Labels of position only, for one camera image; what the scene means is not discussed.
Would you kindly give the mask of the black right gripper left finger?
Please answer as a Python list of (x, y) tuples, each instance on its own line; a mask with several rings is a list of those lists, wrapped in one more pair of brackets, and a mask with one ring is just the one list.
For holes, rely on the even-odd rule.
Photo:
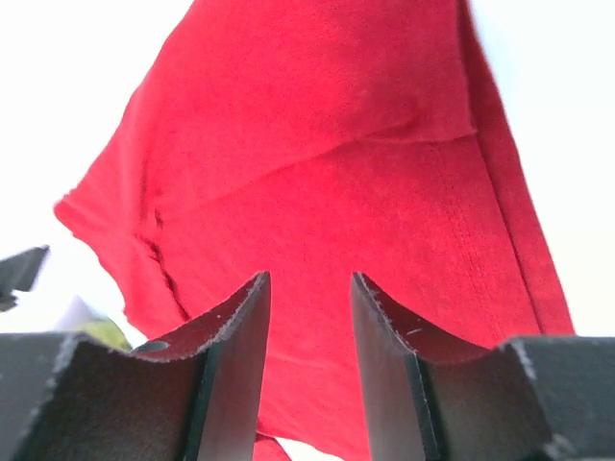
[(5, 460), (249, 460), (271, 280), (135, 352), (78, 332), (1, 338)]

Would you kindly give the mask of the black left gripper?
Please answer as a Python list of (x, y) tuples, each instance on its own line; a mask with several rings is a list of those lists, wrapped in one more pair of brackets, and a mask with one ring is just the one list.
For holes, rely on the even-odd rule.
[(33, 247), (1, 260), (1, 306), (15, 307), (14, 291), (29, 292), (49, 252), (47, 245)]

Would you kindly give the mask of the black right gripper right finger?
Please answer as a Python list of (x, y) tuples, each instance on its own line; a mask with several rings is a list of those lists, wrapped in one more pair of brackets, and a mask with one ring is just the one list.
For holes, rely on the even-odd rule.
[(521, 336), (485, 349), (354, 274), (353, 322), (375, 460), (610, 460), (614, 341)]

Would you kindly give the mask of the red t shirt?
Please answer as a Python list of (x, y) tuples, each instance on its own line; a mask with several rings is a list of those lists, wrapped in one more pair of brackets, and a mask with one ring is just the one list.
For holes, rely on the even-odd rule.
[(355, 272), (492, 347), (573, 324), (463, 1), (196, 1), (55, 207), (155, 338), (272, 277), (257, 460), (369, 456)]

